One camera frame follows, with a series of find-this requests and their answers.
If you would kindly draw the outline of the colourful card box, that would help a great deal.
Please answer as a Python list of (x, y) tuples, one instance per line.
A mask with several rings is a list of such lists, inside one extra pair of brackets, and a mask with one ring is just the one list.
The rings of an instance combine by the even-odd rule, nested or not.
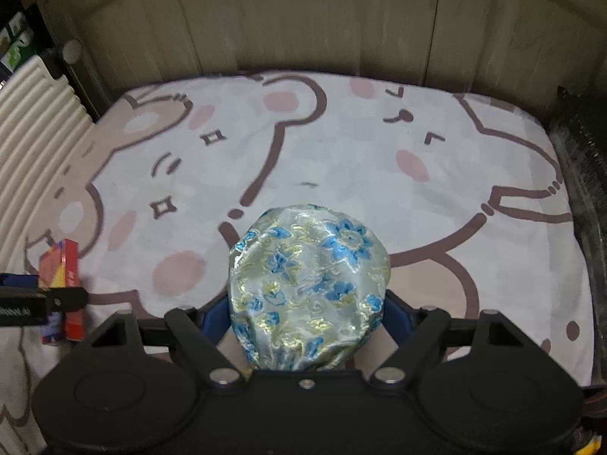
[(41, 329), (43, 344), (84, 339), (84, 307), (88, 293), (81, 287), (78, 245), (63, 239), (52, 245), (39, 260), (38, 284), (50, 294), (50, 313)]

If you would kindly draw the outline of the blue floral satin pouch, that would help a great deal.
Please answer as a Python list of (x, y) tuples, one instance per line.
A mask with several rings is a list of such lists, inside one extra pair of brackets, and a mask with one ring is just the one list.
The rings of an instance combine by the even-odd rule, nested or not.
[(356, 219), (276, 207), (230, 250), (231, 327), (252, 368), (335, 369), (380, 324), (390, 274), (384, 245)]

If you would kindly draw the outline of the green white package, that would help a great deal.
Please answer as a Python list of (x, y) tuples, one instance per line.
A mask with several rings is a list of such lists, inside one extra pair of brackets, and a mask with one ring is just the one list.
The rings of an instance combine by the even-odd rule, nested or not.
[(1, 26), (0, 38), (1, 80), (5, 81), (35, 55), (32, 44), (34, 32), (22, 11), (17, 11)]

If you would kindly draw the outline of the cartoon bunny bed sheet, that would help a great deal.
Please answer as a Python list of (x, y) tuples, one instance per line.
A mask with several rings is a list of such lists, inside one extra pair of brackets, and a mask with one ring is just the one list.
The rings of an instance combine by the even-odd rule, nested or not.
[[(201, 308), (270, 209), (370, 229), (418, 310), (340, 367), (252, 368)], [(476, 94), (331, 74), (128, 91), (35, 210), (20, 272), (78, 245), (84, 339), (1, 328), (5, 454), (602, 454), (594, 316), (555, 147)]]

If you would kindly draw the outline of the black foil wrapped bundle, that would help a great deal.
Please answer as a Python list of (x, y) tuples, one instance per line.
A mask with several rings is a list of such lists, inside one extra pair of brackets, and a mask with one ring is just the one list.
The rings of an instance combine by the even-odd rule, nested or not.
[(557, 89), (548, 126), (569, 193), (591, 285), (594, 383), (606, 382), (606, 96)]

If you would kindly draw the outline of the beige wardrobe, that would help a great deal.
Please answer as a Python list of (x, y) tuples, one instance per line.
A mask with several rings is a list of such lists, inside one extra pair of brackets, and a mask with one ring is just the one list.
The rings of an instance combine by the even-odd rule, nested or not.
[(129, 88), (317, 70), (498, 97), (543, 115), (606, 88), (606, 0), (23, 0), (106, 109)]

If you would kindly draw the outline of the cream ribbed headboard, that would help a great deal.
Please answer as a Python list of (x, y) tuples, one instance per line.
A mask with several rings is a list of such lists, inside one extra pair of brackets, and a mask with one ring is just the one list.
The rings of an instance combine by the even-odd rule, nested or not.
[(35, 210), (94, 127), (66, 77), (34, 55), (1, 88), (1, 270), (20, 273)]

